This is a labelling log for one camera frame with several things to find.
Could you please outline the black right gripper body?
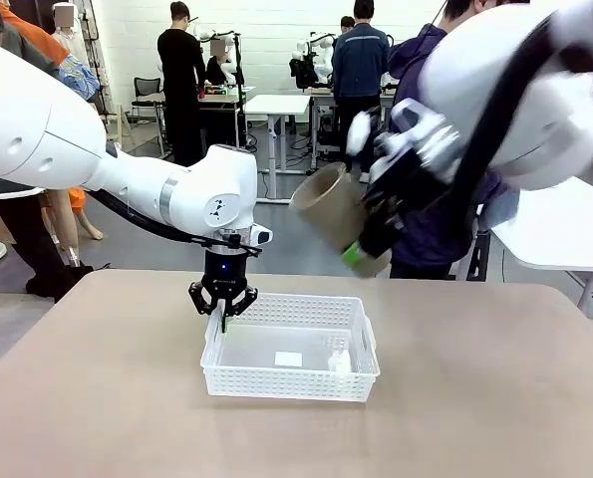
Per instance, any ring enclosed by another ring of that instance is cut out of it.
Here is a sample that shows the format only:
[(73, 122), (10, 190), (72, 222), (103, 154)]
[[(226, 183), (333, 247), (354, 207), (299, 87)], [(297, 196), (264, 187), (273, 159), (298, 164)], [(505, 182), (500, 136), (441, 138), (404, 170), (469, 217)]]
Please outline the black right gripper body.
[(387, 153), (382, 146), (374, 148), (370, 182), (361, 198), (366, 212), (359, 245), (367, 255), (378, 258), (399, 240), (405, 228), (405, 216), (424, 210), (450, 190), (411, 147)]

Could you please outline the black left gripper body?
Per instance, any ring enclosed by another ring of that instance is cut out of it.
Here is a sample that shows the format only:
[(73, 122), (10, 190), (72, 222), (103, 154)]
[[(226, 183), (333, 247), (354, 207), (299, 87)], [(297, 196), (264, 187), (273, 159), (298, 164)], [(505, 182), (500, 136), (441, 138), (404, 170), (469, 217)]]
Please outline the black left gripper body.
[(247, 288), (246, 252), (207, 249), (201, 285), (211, 299), (236, 299)]

